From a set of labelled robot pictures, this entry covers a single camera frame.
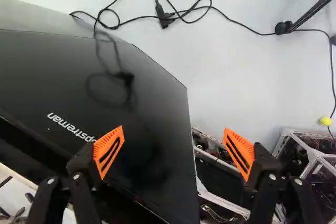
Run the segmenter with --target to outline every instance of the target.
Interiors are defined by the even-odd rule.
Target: metal frame
[[[207,138],[207,140],[209,142],[211,142],[212,144],[225,149],[224,145],[220,141],[218,141],[216,138],[214,138],[212,136],[209,136],[209,135],[203,133],[201,130],[193,127],[192,128],[192,132],[193,133],[197,133],[199,135],[202,135],[203,137]],[[197,146],[194,146],[194,153],[195,153],[195,157],[210,158],[211,160],[215,161],[217,164],[220,164],[221,166],[223,166],[224,169],[226,169],[226,170],[228,170],[230,172],[234,172],[235,174],[237,174],[237,176],[240,176],[240,172],[237,169],[237,167],[235,167],[233,165],[230,165],[227,162],[214,157],[210,153],[208,153],[208,152],[206,152],[204,150],[201,150]],[[218,206],[224,207],[224,208],[226,208],[226,209],[228,209],[228,210],[230,210],[232,212],[235,212],[235,213],[243,216],[243,218],[245,220],[248,220],[248,218],[250,216],[250,213],[251,213],[250,210],[248,210],[248,209],[246,209],[244,207],[241,207],[241,206],[239,206],[237,204],[234,204],[231,201],[223,199],[220,196],[214,195],[214,194],[208,192],[207,190],[199,189],[198,190],[198,196],[201,197],[201,198],[203,198],[203,199],[205,199],[205,200],[208,200],[208,201],[210,201],[212,203],[215,203]],[[279,220],[278,217],[276,215],[274,215],[273,216],[272,224],[283,224],[283,223],[285,223],[284,221],[282,221],[285,218],[284,215],[283,215],[283,213],[282,213],[282,211],[280,211],[279,217],[280,217],[281,220]]]
[[[328,171],[330,171],[335,177],[336,177],[336,167],[332,166],[325,158],[335,158],[336,155],[334,154],[325,154],[323,152],[320,152],[318,150],[310,148],[304,141],[302,141],[298,135],[300,136],[309,136],[316,139],[325,139],[327,137],[330,137],[329,134],[323,133],[323,132],[306,132],[306,131],[299,131],[294,130],[290,128],[284,128],[281,133],[279,140],[276,144],[275,149],[273,150],[272,155],[276,158],[279,157],[281,154],[283,148],[286,146],[287,141],[291,138],[294,141],[296,141],[301,147],[303,147],[307,151],[308,165],[304,168],[303,172],[300,174],[301,179],[305,179],[308,174],[311,172],[311,170],[316,166],[316,163],[320,163],[323,165]],[[280,220],[282,223],[285,221],[285,215],[284,215],[284,208],[282,205],[276,206],[276,213],[278,214]]]

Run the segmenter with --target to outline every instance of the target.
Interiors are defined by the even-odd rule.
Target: metal rod
[[[297,21],[295,21],[286,32],[291,32],[309,20],[312,16],[314,16],[320,9],[325,7],[332,0],[318,0],[302,17],[300,17]]]
[[[231,170],[233,170],[233,171],[235,171],[237,173],[240,173],[239,170],[236,167],[228,164],[227,162],[224,162],[223,160],[220,160],[219,158],[214,157],[210,153],[205,152],[204,150],[201,150],[200,148],[197,148],[196,146],[194,146],[194,151],[195,151],[196,155],[197,154],[201,154],[203,156],[211,158],[213,161],[217,162],[218,164],[221,164],[221,165],[223,165],[223,166],[225,166],[225,167],[227,167],[227,168],[229,168],[229,169],[231,169]]]
[[[309,162],[309,164],[304,168],[303,172],[300,175],[300,178],[305,179],[309,172],[313,169],[316,164],[316,159],[313,162]]]

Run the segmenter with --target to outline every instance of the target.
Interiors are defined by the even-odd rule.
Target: yellow tennis ball
[[[332,123],[331,118],[321,118],[320,123],[325,126],[329,126]]]

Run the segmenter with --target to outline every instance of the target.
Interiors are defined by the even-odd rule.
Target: aluminum frame
[[[224,145],[221,142],[219,142],[216,138],[203,133],[201,130],[193,127],[192,132],[197,133],[197,134],[205,137],[212,144],[225,149]],[[204,157],[210,158],[210,159],[216,161],[216,163],[218,163],[220,165],[223,165],[225,168],[228,168],[231,171],[234,171],[237,174],[240,174],[237,167],[235,167],[233,165],[230,165],[227,162],[214,157],[210,153],[205,152],[204,150],[201,150],[197,146],[194,146],[194,153],[195,153],[195,157],[202,158],[202,156],[204,156]],[[235,213],[241,215],[245,220],[248,220],[248,218],[250,216],[250,210],[248,210],[244,207],[241,207],[241,206],[239,206],[235,203],[232,203],[231,201],[223,199],[220,196],[214,195],[214,194],[208,192],[207,190],[199,189],[198,190],[198,196],[203,198],[203,199],[206,199],[206,200],[208,200],[212,203],[215,203],[218,206],[224,207],[224,208],[226,208],[226,209],[228,209],[232,212],[235,212]],[[276,215],[273,215],[272,224],[283,224],[283,223],[285,223],[285,216],[283,215],[282,211],[277,212],[277,209],[275,209],[275,210],[276,210],[276,213],[278,214],[280,219]]]

